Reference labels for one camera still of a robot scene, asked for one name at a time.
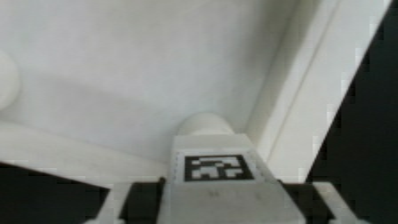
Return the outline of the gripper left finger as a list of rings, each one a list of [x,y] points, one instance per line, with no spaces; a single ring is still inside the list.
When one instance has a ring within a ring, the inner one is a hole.
[[[118,183],[88,224],[157,224],[164,181]]]

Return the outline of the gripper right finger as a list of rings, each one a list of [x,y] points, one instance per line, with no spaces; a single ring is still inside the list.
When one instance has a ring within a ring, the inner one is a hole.
[[[285,183],[306,224],[369,224],[353,211],[331,182]]]

